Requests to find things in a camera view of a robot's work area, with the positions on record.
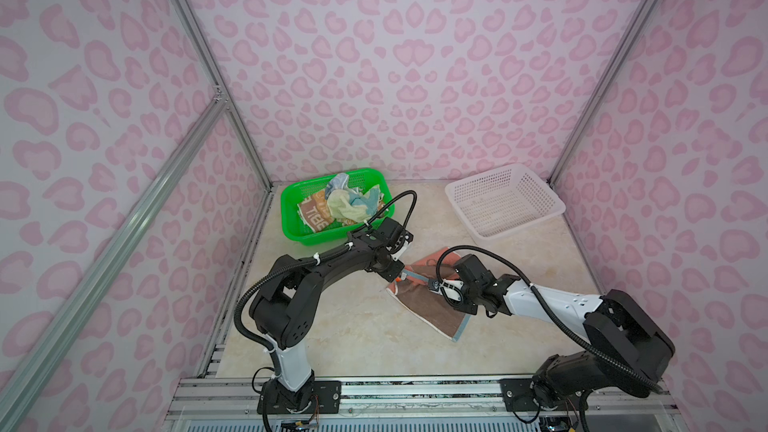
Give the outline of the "red brown bear towel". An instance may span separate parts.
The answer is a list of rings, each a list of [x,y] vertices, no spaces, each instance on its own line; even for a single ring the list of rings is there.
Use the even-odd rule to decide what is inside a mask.
[[[401,275],[387,286],[387,291],[437,333],[457,342],[469,322],[469,316],[454,310],[439,292],[429,288],[429,281],[436,278],[437,261],[446,250],[444,247],[407,265]]]

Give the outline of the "pale yellow teal towel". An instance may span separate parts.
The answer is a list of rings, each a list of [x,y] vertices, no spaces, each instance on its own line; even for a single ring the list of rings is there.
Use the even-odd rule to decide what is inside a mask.
[[[383,194],[378,185],[367,192],[357,188],[330,188],[325,191],[331,216],[347,224],[365,222],[373,217],[382,204]]]

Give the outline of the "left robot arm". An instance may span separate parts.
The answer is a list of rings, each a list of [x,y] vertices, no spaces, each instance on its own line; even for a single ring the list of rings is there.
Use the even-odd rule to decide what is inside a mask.
[[[260,392],[265,412],[301,413],[317,402],[305,338],[323,292],[359,271],[394,282],[405,269],[400,257],[413,240],[405,226],[387,217],[377,227],[354,229],[343,244],[325,252],[300,259],[279,257],[241,296],[233,318],[235,328],[264,346],[272,361],[274,377]]]

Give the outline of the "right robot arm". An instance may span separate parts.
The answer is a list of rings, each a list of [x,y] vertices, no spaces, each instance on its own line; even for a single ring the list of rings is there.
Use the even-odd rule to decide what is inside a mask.
[[[591,392],[617,388],[647,398],[662,391],[660,381],[675,354],[672,340],[627,293],[579,294],[535,284],[517,265],[476,246],[459,247],[447,264],[444,252],[431,287],[454,310],[487,317],[520,316],[554,325],[580,347],[552,355],[537,369],[527,399],[553,410],[573,396],[580,407]]]

